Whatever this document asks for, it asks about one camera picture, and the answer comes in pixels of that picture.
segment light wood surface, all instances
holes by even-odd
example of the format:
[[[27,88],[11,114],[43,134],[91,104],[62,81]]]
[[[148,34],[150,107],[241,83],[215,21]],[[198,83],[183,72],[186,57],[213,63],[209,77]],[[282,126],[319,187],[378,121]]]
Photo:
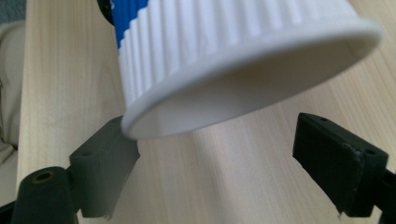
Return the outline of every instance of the light wood surface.
[[[396,2],[352,0],[385,30],[364,62],[289,100],[202,130],[140,141],[109,223],[376,223],[338,217],[292,158],[299,112],[341,124],[396,170]],[[18,180],[68,156],[124,112],[112,27],[94,0],[28,1]],[[103,218],[80,223],[106,223]]]

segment blue and white cup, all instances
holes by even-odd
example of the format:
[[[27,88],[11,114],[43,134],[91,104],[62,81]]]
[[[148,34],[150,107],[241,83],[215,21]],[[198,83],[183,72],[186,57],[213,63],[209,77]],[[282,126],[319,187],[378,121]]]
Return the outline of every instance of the blue and white cup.
[[[112,0],[135,139],[274,104],[366,56],[381,29],[347,0]]]

